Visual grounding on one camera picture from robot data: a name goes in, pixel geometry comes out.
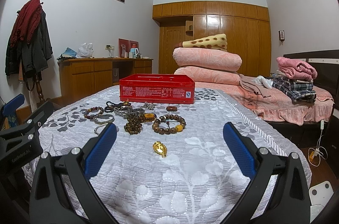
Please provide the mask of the silver metal wristwatch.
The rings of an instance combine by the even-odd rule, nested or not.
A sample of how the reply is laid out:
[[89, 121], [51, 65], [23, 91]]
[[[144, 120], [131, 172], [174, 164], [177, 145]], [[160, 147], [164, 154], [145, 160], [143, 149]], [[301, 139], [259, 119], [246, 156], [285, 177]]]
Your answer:
[[132, 106], [121, 106], [115, 107], [114, 113], [117, 116], [123, 117], [123, 119], [127, 119], [130, 116], [140, 117], [145, 114], [145, 110], [141, 108], [134, 109]]

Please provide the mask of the wooden coat stand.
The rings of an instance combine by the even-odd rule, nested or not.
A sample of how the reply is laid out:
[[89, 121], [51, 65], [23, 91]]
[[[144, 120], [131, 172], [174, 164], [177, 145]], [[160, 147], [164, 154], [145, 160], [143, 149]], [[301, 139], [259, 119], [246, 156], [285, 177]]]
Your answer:
[[[42, 93], [42, 89], [41, 89], [41, 85], [40, 85], [41, 80], [39, 80], [37, 75], [35, 75], [35, 77], [31, 77], [31, 78], [33, 79], [33, 83], [35, 84], [35, 86], [37, 88], [39, 100], [45, 102], [45, 99], [44, 99], [44, 96], [43, 96], [43, 93]], [[27, 87], [28, 90], [30, 90], [27, 79], [26, 79], [26, 87]]]

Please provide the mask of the dark hanging coats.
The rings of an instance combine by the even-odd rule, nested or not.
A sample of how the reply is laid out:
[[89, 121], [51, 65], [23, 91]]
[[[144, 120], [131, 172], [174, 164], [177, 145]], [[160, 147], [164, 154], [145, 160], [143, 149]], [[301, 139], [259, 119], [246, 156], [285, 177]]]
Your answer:
[[19, 65], [21, 64], [24, 80], [35, 77], [35, 75], [39, 80], [42, 80], [41, 71], [48, 68], [47, 61], [52, 57], [52, 54], [46, 14], [42, 10], [41, 20], [29, 44], [20, 41], [12, 48], [7, 44], [5, 74], [6, 76], [19, 74]]

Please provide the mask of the silver bangle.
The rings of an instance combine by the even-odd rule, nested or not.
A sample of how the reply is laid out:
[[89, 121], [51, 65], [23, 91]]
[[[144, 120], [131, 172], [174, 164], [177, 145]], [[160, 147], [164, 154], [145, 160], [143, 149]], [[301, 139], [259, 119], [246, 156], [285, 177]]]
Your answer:
[[113, 115], [109, 115], [107, 118], [94, 118], [94, 123], [97, 125], [94, 129], [94, 133], [98, 136], [100, 132], [98, 131], [100, 127], [105, 127], [106, 125], [113, 123], [115, 121], [115, 117]]

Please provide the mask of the wooden sideboard cabinet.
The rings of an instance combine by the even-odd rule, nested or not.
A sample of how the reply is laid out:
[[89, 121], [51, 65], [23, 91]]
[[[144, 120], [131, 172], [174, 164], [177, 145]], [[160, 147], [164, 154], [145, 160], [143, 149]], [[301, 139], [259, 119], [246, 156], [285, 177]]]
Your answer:
[[74, 103], [136, 73], [152, 73], [152, 59], [94, 58], [59, 62], [61, 97], [64, 105]]

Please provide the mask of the blue cloth on sideboard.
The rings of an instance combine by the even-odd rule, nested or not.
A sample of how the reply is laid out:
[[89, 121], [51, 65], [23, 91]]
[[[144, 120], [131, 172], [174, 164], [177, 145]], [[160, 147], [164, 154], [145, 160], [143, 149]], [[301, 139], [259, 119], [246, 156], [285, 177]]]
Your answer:
[[66, 60], [66, 59], [74, 59], [76, 58], [77, 52], [71, 48], [67, 48], [58, 58], [58, 61]]

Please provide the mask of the red scarf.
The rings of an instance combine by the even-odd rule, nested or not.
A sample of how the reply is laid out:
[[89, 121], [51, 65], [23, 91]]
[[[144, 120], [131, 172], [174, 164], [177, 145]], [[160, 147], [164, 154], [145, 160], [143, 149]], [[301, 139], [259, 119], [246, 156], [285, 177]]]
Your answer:
[[9, 38], [10, 47], [18, 41], [30, 43], [41, 20], [42, 6], [40, 0], [29, 0], [18, 13]]

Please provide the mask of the white plastic bag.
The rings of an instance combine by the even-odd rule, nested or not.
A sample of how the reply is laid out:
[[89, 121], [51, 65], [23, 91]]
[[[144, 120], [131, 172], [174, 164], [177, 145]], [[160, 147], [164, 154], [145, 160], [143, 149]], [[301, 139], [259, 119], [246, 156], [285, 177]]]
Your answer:
[[76, 58], [85, 59], [85, 58], [91, 58], [94, 53], [93, 43], [83, 43], [78, 49], [78, 52], [76, 54]]

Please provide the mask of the white floral bedspread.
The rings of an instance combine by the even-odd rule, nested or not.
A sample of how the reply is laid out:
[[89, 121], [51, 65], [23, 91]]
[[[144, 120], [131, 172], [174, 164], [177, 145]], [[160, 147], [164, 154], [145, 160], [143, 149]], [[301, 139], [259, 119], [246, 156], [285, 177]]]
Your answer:
[[[132, 103], [156, 114], [153, 122], [102, 111], [105, 102], [118, 101], [119, 88], [110, 87], [55, 111], [39, 130], [43, 152], [63, 156], [97, 136], [94, 118], [115, 117], [117, 138], [90, 183], [117, 223], [223, 223], [250, 182], [224, 141], [228, 122], [273, 155], [297, 153], [310, 186], [310, 168], [296, 145], [220, 90], [197, 88], [194, 103], [174, 113], [166, 103]], [[153, 151], [156, 141], [167, 147], [166, 157]], [[24, 167], [31, 186], [40, 156]], [[77, 215], [85, 217], [68, 176], [62, 179]], [[276, 179], [271, 176], [254, 217], [265, 211]]]

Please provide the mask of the pink bed sheet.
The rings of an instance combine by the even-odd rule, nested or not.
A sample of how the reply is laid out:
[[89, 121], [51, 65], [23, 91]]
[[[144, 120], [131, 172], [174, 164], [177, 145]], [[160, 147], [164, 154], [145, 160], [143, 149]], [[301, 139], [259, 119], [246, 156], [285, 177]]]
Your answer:
[[288, 122], [302, 126], [305, 122], [328, 121], [334, 105], [332, 95], [320, 87], [314, 87], [317, 95], [314, 103], [293, 103], [287, 95], [276, 88], [269, 90], [270, 96], [264, 98], [246, 91], [239, 85], [198, 81], [195, 85], [197, 88], [222, 90], [252, 110], [258, 117], [270, 122]]

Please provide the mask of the gold leaf pendant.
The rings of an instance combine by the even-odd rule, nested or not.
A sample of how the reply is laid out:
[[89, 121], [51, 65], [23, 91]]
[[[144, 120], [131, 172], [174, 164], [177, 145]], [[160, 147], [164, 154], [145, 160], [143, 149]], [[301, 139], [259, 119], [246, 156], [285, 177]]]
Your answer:
[[167, 147], [160, 141], [156, 141], [153, 144], [153, 151], [162, 157], [167, 156]]

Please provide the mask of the plaid folded clothes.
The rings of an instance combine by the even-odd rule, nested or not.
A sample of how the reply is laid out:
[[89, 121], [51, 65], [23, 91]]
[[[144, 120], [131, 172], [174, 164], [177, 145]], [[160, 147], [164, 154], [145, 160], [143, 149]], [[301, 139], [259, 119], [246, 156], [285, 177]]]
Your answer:
[[280, 74], [274, 74], [272, 76], [272, 87], [282, 91], [291, 99], [292, 103], [314, 103], [317, 97], [316, 91], [313, 90], [312, 80], [290, 79]]

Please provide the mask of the yellow amber oval pendant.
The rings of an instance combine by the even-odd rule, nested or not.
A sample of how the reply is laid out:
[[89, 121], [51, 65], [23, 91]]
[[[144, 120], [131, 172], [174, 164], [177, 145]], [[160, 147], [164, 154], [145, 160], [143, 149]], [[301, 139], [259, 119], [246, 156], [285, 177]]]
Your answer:
[[143, 122], [153, 122], [157, 118], [154, 113], [145, 113], [142, 117]]

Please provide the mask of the red tin box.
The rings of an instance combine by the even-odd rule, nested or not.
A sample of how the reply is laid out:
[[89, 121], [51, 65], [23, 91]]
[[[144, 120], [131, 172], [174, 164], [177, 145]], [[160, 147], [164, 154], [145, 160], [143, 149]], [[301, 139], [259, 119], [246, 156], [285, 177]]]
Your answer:
[[121, 101], [193, 104], [195, 81], [186, 75], [134, 74], [119, 81]]

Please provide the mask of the beige garment on bed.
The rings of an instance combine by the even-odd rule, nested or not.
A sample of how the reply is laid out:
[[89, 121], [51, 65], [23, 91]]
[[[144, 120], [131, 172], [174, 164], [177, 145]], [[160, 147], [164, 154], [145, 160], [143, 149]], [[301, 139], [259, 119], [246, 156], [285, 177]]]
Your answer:
[[268, 98], [272, 95], [272, 80], [266, 79], [263, 76], [250, 77], [239, 74], [240, 86], [248, 92], [256, 95], [261, 95], [263, 98]]

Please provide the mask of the red photo frames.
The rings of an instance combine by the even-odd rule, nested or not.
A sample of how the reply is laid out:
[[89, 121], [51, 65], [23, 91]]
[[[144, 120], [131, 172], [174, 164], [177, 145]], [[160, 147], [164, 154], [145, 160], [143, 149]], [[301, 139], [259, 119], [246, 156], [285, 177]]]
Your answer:
[[129, 57], [129, 52], [131, 48], [139, 48], [139, 42], [133, 40], [126, 40], [123, 38], [118, 39], [118, 56], [119, 57]]

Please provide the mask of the pink folded clothes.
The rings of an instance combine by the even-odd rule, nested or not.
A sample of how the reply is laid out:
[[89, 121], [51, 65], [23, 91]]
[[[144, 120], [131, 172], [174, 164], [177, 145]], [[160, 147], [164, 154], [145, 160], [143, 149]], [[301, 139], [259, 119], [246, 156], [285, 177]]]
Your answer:
[[305, 61], [286, 57], [277, 57], [276, 61], [279, 70], [289, 79], [312, 81], [318, 76], [316, 69]]

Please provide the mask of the blue white kettle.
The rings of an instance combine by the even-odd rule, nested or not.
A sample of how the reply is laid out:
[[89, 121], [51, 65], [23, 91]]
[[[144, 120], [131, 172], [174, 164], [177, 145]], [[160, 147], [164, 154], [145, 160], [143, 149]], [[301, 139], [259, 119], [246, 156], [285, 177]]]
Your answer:
[[137, 44], [133, 43], [131, 45], [131, 48], [130, 48], [130, 54], [129, 54], [129, 57], [130, 58], [133, 58], [133, 59], [136, 59], [139, 55], [139, 49], [138, 49], [138, 46]]

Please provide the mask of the dark headboard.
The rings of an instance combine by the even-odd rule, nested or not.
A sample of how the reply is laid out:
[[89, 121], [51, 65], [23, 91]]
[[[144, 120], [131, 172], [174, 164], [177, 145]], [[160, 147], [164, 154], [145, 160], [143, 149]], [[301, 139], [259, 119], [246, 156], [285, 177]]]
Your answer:
[[328, 91], [334, 98], [334, 108], [338, 109], [338, 49], [289, 53], [283, 56], [289, 59], [306, 60], [312, 65], [318, 73], [314, 85]]

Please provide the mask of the lower pink folded quilt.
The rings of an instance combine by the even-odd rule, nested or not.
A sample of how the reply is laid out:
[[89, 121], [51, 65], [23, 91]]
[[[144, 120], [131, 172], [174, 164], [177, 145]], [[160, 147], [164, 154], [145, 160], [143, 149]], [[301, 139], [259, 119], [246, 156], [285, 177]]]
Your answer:
[[202, 67], [180, 67], [175, 75], [187, 75], [193, 81], [217, 84], [240, 85], [240, 76], [236, 72], [217, 71]]

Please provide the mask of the pink folded quilt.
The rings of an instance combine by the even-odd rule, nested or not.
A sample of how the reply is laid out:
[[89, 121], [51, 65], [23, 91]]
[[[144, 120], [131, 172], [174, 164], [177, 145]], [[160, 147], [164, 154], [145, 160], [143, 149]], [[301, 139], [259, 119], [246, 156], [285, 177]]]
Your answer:
[[236, 72], [217, 71], [202, 67], [180, 67], [175, 75], [187, 75], [193, 81], [217, 84], [240, 85], [240, 76]]
[[215, 49], [176, 48], [172, 56], [180, 67], [195, 66], [237, 72], [242, 65], [239, 55]]

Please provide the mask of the upper pink folded quilt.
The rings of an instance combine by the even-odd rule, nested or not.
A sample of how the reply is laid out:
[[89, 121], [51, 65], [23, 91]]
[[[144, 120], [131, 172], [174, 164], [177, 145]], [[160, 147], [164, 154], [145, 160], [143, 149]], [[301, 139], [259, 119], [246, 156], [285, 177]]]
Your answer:
[[237, 72], [242, 65], [239, 55], [215, 49], [176, 48], [172, 56], [180, 67], [195, 66]]

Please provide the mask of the yellow spotted blanket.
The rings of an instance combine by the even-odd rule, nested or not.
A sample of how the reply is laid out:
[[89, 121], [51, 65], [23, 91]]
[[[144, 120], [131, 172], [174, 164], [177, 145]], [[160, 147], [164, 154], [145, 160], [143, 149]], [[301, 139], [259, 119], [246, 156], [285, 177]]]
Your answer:
[[195, 40], [182, 41], [175, 48], [206, 48], [227, 51], [226, 34], [216, 34]]

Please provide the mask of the wall power socket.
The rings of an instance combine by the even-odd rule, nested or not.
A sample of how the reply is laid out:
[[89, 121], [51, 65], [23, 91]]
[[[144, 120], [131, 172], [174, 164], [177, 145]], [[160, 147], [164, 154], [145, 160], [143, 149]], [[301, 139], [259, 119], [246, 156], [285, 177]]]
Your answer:
[[106, 44], [105, 50], [108, 51], [109, 57], [114, 57], [114, 50], [115, 50], [114, 45]]

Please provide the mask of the wall intercom phone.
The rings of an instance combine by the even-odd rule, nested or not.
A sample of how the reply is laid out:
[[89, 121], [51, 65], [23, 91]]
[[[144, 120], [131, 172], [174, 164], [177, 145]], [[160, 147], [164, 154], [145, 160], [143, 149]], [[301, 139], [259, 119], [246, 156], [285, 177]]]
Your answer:
[[284, 41], [285, 40], [284, 30], [279, 30], [278, 36], [279, 36], [279, 41]]

